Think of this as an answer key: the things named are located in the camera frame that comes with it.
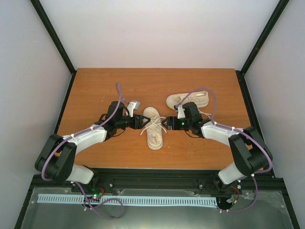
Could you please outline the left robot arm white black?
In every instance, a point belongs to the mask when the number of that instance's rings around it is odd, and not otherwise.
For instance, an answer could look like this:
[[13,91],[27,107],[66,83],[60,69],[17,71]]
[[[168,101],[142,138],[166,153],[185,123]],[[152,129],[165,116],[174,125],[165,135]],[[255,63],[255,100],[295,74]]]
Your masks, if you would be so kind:
[[134,113],[139,106],[138,101],[131,101],[128,105],[113,101],[107,113],[102,114],[90,127],[70,135],[52,134],[42,148],[34,168],[41,173],[45,181],[78,182],[82,183],[87,191],[96,191],[99,186],[98,178],[94,177],[94,172],[90,168],[74,163],[76,155],[95,144],[115,137],[119,129],[144,128],[150,122],[150,118]]

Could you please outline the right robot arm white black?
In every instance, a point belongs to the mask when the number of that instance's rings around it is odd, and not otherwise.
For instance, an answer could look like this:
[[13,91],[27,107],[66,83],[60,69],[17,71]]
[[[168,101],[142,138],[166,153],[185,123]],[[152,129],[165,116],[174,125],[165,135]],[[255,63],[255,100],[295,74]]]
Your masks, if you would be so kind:
[[165,118],[162,126],[168,130],[191,131],[199,138],[230,147],[234,161],[218,172],[222,184],[229,185],[243,177],[253,177],[256,173],[263,173],[263,168],[267,172],[271,170],[272,155],[254,127],[241,129],[204,119],[194,102],[179,106],[177,112],[177,116]]

